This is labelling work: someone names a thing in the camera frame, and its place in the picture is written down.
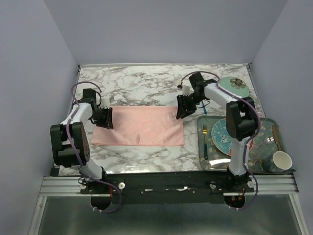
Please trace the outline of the pink cloth napkin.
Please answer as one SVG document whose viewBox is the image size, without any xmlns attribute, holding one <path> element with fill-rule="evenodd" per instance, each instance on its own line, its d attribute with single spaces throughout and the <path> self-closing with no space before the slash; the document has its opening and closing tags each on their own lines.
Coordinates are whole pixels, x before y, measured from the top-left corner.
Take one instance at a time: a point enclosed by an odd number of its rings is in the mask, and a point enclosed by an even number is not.
<svg viewBox="0 0 313 235">
<path fill-rule="evenodd" d="M 183 146 L 182 119 L 175 106 L 114 106 L 113 129 L 96 126 L 95 145 Z"/>
</svg>

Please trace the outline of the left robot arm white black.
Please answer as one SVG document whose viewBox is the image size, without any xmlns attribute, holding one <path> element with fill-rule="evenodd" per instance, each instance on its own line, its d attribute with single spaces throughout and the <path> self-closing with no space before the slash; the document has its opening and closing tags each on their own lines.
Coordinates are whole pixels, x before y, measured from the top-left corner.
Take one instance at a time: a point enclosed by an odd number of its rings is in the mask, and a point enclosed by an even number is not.
<svg viewBox="0 0 313 235">
<path fill-rule="evenodd" d="M 97 193 L 104 193 L 109 186 L 103 167 L 90 158 L 90 147 L 85 125 L 91 121 L 95 126 L 113 129 L 112 107 L 104 99 L 97 104 L 98 92 L 83 89 L 83 96 L 72 106 L 69 116 L 60 124 L 50 128 L 50 139 L 54 163 L 65 168 L 75 168 L 86 179 L 92 180 L 91 187 Z"/>
</svg>

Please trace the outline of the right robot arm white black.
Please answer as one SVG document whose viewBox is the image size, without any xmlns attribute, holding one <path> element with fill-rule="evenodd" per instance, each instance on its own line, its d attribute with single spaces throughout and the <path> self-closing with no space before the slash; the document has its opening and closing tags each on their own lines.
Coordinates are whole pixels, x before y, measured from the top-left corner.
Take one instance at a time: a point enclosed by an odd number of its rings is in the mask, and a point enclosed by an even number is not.
<svg viewBox="0 0 313 235">
<path fill-rule="evenodd" d="M 217 80 L 205 80 L 202 73 L 213 75 Z M 231 160 L 226 172 L 225 187 L 235 192 L 245 186 L 253 174 L 247 166 L 249 146 L 261 128 L 261 120 L 253 98 L 241 97 L 220 85 L 220 77 L 212 72 L 194 71 L 182 78 L 189 78 L 193 93 L 177 96 L 176 119 L 183 119 L 196 111 L 201 101 L 213 100 L 226 110 L 226 130 L 232 137 Z"/>
</svg>

